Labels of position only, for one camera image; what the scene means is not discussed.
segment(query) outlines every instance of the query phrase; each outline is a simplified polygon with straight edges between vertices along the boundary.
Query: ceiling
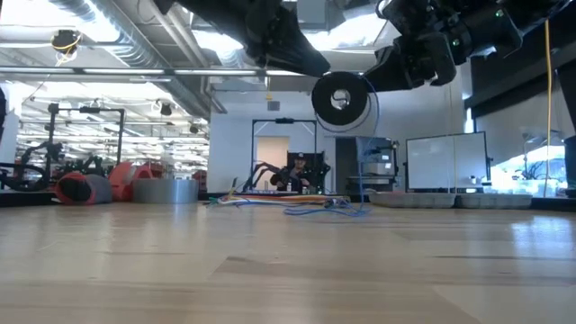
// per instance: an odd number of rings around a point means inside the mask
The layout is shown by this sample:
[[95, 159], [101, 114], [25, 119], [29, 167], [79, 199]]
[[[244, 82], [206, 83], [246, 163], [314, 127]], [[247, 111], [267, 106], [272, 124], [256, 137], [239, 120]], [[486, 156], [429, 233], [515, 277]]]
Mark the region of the ceiling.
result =
[[[160, 21], [154, 17], [148, 0], [86, 0], [91, 3], [108, 2], [115, 6], [123, 17], [130, 20], [134, 30], [144, 37], [152, 49], [170, 67], [198, 67], [191, 61], [185, 49], [178, 46]], [[310, 0], [285, 5], [296, 6], [301, 18], [301, 28], [310, 42], [330, 62], [333, 70], [366, 70], [374, 63], [375, 49], [388, 44], [398, 33], [385, 22], [374, 19], [371, 2], [365, 3], [363, 11], [347, 9], [349, 1]], [[326, 17], [316, 19], [306, 10], [306, 5], [316, 5], [328, 10]], [[223, 65], [225, 68], [252, 68], [251, 62], [238, 48], [234, 40], [207, 28], [201, 18], [182, 7], [172, 8], [178, 20], [202, 49], [209, 66]], [[62, 63], [71, 68], [126, 68], [125, 62], [111, 50], [116, 30], [109, 25], [86, 24], [79, 17], [59, 10], [49, 0], [4, 0], [0, 18], [0, 65], [3, 66], [56, 66], [61, 55], [50, 45], [50, 38], [58, 30], [80, 30], [83, 44], [69, 62]], [[222, 60], [230, 51], [237, 55], [236, 66]], [[46, 76], [46, 75], [0, 75], [20, 93], [22, 105], [22, 127], [19, 145], [21, 149], [38, 144], [47, 136], [45, 122], [50, 119], [49, 103], [60, 103], [61, 107], [98, 106], [103, 112], [97, 118], [82, 114], [61, 113], [58, 115], [56, 134], [68, 143], [71, 158], [85, 158], [90, 152], [113, 160], [116, 144], [112, 139], [100, 139], [117, 135], [118, 116], [106, 113], [109, 108], [126, 110], [128, 123], [124, 132], [126, 158], [172, 158], [191, 162], [194, 168], [204, 168], [208, 155], [210, 130], [208, 117], [195, 114], [197, 107], [181, 104], [179, 97], [166, 85], [174, 83], [172, 77], [144, 79], [130, 76]], [[186, 87], [197, 94], [205, 90], [212, 98], [212, 113], [228, 111], [266, 117], [266, 80], [263, 78], [210, 77], [210, 86], [200, 88], [203, 80], [199, 76], [178, 78]], [[281, 102], [281, 112], [291, 115], [309, 114], [311, 103], [309, 92], [316, 80], [311, 77], [274, 77], [267, 80], [272, 97]], [[220, 102], [224, 109], [214, 102]], [[162, 116], [159, 106], [172, 104], [172, 115]], [[190, 127], [200, 129], [192, 134]]]

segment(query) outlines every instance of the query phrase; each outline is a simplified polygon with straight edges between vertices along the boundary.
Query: gray tray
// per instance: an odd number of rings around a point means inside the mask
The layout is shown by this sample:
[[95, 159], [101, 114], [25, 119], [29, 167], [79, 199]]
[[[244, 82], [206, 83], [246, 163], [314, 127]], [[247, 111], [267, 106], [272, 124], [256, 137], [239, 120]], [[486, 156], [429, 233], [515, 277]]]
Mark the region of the gray tray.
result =
[[460, 194], [456, 205], [469, 209], [528, 209], [532, 204], [529, 194], [467, 193]]
[[370, 202], [390, 208], [452, 208], [453, 193], [369, 193]]

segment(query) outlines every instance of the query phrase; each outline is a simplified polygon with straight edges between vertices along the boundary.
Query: ceiling duct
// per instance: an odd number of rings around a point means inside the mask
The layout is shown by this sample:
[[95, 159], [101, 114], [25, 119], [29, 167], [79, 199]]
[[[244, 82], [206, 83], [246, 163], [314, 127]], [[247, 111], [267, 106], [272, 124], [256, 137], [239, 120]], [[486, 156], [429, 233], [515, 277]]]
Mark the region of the ceiling duct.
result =
[[[106, 49], [131, 68], [170, 68], [168, 62], [156, 51], [140, 30], [111, 0], [49, 0], [60, 10], [72, 13], [85, 23], [113, 25], [120, 32], [119, 43], [126, 48]], [[200, 99], [180, 79], [158, 85], [168, 91], [174, 100], [191, 115], [210, 118], [211, 107]]]

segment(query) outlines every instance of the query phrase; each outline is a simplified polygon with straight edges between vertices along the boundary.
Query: gray cylinder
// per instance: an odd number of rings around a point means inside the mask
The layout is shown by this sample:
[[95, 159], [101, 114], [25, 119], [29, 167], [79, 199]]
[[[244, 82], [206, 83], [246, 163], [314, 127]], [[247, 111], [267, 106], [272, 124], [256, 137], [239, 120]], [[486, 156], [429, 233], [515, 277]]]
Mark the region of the gray cylinder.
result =
[[196, 203], [198, 182], [196, 180], [136, 179], [135, 203]]

